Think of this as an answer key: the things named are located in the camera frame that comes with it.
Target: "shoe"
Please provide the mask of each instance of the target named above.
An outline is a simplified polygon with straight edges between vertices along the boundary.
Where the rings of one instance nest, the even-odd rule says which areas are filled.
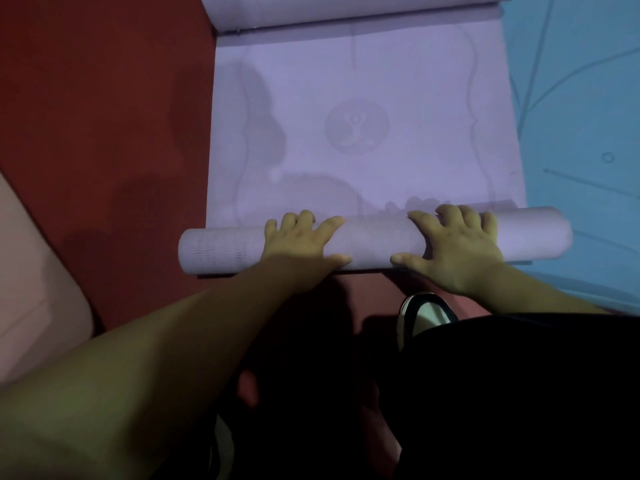
[[[456,314],[436,293],[413,294],[400,307],[396,328],[398,349],[402,350],[409,339],[425,330],[457,321]]]

